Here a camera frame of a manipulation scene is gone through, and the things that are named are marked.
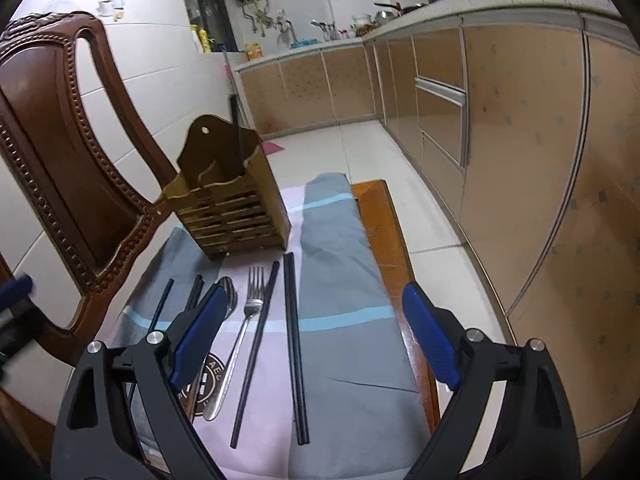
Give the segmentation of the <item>brown wooden utensil holder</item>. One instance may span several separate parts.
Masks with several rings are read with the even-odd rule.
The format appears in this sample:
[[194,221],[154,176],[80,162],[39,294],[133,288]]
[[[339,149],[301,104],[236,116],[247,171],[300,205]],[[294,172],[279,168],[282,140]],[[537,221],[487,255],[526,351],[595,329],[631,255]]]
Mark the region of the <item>brown wooden utensil holder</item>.
[[231,122],[196,118],[178,157],[180,171],[163,187],[170,209],[209,258],[288,246],[291,222],[262,140],[242,128],[242,144],[245,174],[237,176]]

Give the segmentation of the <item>silver metal spoon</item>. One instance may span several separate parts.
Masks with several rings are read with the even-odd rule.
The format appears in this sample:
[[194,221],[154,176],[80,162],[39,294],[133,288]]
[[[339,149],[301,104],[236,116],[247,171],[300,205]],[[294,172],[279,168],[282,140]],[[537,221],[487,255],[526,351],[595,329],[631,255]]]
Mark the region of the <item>silver metal spoon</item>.
[[[226,310],[224,311],[224,317],[222,318],[225,321],[231,315],[236,305],[238,304],[238,293],[235,291],[232,278],[229,278],[228,276],[223,276],[218,281],[218,285],[224,290],[227,295]],[[203,359],[203,362],[201,362],[198,372],[196,373],[194,379],[188,387],[188,391],[186,392],[186,402],[184,402],[183,407],[190,422],[193,422],[195,418],[196,407],[198,406],[198,396],[200,395],[202,377],[204,374],[204,370],[206,370],[207,360],[208,354],[205,355],[205,358]]]

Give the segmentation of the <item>yellow bottle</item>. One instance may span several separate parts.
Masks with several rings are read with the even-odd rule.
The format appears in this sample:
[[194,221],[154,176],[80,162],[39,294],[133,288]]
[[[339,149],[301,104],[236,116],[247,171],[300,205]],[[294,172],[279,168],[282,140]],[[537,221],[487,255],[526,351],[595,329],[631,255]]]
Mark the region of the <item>yellow bottle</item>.
[[202,49],[204,53],[212,52],[212,48],[210,47],[209,38],[207,32],[204,28],[198,29],[198,38],[200,38],[200,43],[202,45]]

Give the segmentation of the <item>yellow box on counter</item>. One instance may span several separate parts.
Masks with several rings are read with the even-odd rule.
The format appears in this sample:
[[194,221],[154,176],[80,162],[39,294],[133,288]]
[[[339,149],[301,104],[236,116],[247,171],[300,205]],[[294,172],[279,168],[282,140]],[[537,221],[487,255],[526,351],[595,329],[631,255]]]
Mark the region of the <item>yellow box on counter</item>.
[[260,60],[264,57],[262,46],[257,41],[249,42],[248,44],[246,44],[244,47],[244,51],[249,61]]

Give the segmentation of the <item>carved wooden chair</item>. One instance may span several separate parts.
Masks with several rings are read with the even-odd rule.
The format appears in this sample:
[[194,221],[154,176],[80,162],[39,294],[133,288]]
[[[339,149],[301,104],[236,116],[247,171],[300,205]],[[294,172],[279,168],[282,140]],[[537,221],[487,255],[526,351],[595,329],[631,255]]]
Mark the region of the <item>carved wooden chair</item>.
[[87,12],[32,14],[1,35],[1,155],[80,296],[65,326],[44,320],[37,344],[74,365],[122,310],[130,273],[169,218],[117,170],[81,101],[76,44],[94,67],[126,136],[159,185],[176,168],[145,127],[119,76],[102,22]]

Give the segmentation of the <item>silver metal fork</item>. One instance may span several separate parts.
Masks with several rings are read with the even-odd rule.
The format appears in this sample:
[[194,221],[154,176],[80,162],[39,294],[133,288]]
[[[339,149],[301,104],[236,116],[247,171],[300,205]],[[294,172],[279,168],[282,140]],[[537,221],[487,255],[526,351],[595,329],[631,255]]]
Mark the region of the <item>silver metal fork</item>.
[[240,355],[243,340],[250,325],[250,321],[260,313],[265,303],[266,283],[265,269],[262,266],[251,266],[248,269],[246,301],[244,304],[244,318],[236,335],[231,353],[219,384],[218,392],[214,394],[203,412],[206,422],[214,420],[221,411],[222,404],[230,388],[232,377]]

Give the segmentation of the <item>beige kitchen cabinets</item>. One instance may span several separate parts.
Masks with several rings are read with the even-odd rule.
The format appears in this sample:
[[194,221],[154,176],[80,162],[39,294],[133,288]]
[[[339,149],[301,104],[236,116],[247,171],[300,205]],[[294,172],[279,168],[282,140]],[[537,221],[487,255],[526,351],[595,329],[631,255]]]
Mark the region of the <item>beige kitchen cabinets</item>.
[[265,136],[386,130],[602,468],[639,404],[639,47],[612,0],[442,0],[236,78]]

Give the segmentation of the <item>pink dustpan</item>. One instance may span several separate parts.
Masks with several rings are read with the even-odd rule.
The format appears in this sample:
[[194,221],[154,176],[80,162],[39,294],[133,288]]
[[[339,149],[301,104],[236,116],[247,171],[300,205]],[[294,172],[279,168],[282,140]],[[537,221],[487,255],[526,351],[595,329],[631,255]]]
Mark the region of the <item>pink dustpan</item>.
[[262,142],[262,149],[266,155],[272,155],[283,151],[282,146],[271,141]]

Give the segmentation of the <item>grey pink striped cloth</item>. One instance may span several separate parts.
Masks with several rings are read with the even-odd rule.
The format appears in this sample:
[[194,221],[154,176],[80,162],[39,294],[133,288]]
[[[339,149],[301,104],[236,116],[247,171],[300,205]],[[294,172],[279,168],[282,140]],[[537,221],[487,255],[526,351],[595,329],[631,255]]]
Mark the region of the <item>grey pink striped cloth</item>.
[[[243,340],[224,404],[194,428],[230,479],[400,479],[430,430],[395,311],[344,174],[282,193],[292,231],[310,441],[294,425],[284,292],[276,289],[237,448],[230,448],[252,343]],[[243,321],[235,310],[210,349],[200,400],[213,396]]]

